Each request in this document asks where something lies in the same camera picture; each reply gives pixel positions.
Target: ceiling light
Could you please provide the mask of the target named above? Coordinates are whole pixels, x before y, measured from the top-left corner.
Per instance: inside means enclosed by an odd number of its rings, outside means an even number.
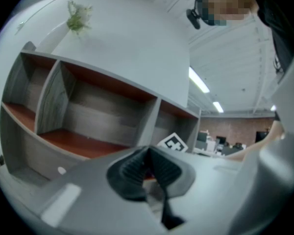
[[[189,77],[202,90],[202,92],[204,92],[204,93],[210,92],[208,87],[201,80],[201,78],[197,75],[197,73],[192,69],[192,67],[189,68]]]
[[[218,112],[223,113],[223,109],[221,107],[221,105],[219,104],[219,102],[213,102],[215,108],[218,110]]]

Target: brown wall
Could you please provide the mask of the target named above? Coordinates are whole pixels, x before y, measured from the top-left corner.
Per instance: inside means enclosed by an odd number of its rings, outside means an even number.
[[[274,118],[202,118],[200,131],[208,130],[216,136],[226,137],[231,145],[237,142],[250,146],[255,143],[256,132],[271,128]]]

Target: person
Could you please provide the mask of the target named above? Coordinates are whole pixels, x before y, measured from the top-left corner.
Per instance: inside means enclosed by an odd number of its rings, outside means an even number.
[[[276,72],[285,73],[287,71],[294,56],[294,31],[275,0],[201,1],[202,8],[208,11],[208,17],[211,18],[212,16],[218,22],[243,20],[249,13],[257,13],[260,20],[272,30],[273,44],[276,51]],[[261,150],[271,141],[280,138],[282,134],[283,126],[278,114],[275,113],[274,122],[266,138],[225,158],[242,161],[247,153]]]

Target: white wall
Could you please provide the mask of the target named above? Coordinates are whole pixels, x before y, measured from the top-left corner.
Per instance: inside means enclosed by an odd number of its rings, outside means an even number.
[[[0,33],[0,101],[8,73],[24,44],[32,41],[38,46],[67,20],[68,0],[55,0],[15,35],[20,22],[50,1],[43,0],[14,16]],[[189,48],[183,28],[174,19],[140,0],[74,1],[93,6],[92,29],[80,37],[68,33],[53,54],[109,70],[187,105]]]

